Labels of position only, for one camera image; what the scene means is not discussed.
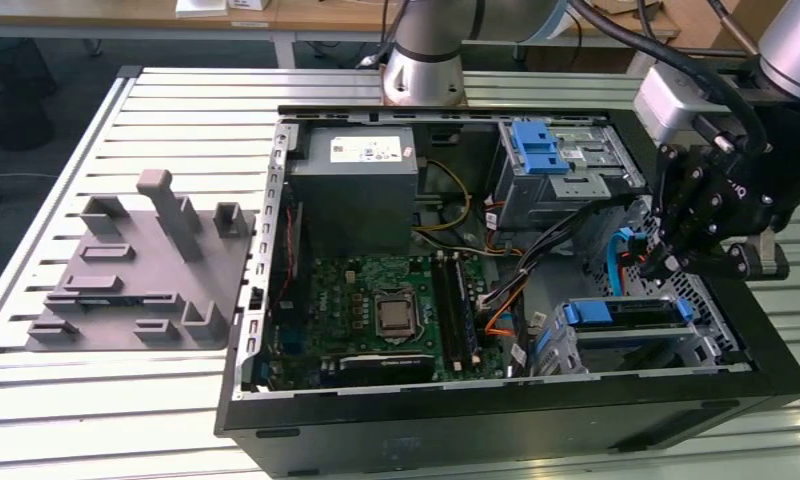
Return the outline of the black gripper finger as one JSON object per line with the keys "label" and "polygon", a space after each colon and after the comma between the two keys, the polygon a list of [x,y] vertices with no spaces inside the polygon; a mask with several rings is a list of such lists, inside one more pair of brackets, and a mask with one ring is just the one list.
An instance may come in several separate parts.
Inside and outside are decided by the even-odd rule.
{"label": "black gripper finger", "polygon": [[728,205],[728,183],[707,165],[687,164],[680,187],[677,260],[687,273],[716,273],[722,263],[719,221]]}
{"label": "black gripper finger", "polygon": [[683,152],[679,146],[668,144],[661,144],[657,150],[652,194],[657,239],[640,269],[641,276],[648,280],[665,280],[675,271],[675,267],[667,266],[667,260],[675,256],[673,237],[679,223],[675,197],[681,183],[683,167],[679,160]]}

